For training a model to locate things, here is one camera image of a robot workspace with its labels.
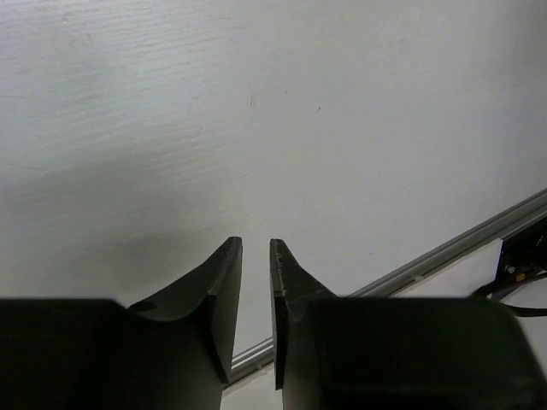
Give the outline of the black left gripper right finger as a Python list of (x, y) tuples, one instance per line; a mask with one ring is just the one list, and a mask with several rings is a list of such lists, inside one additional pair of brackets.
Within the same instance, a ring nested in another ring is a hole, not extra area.
[(336, 297), (297, 262), (286, 242), (269, 243), (270, 296), (272, 306), (275, 388), (283, 388), (290, 323), (298, 322), (309, 301)]

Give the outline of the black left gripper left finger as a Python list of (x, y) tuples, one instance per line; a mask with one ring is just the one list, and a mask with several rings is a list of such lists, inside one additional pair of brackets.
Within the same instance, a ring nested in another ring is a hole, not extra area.
[(242, 259), (242, 238), (229, 237), (201, 265), (129, 307), (160, 323), (190, 320), (222, 383), (232, 371)]

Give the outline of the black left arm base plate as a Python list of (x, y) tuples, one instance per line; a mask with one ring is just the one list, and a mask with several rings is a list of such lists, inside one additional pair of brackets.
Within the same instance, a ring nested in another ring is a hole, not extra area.
[(502, 302), (519, 288), (546, 280), (546, 222), (531, 225), (503, 242), (496, 276), (471, 294)]

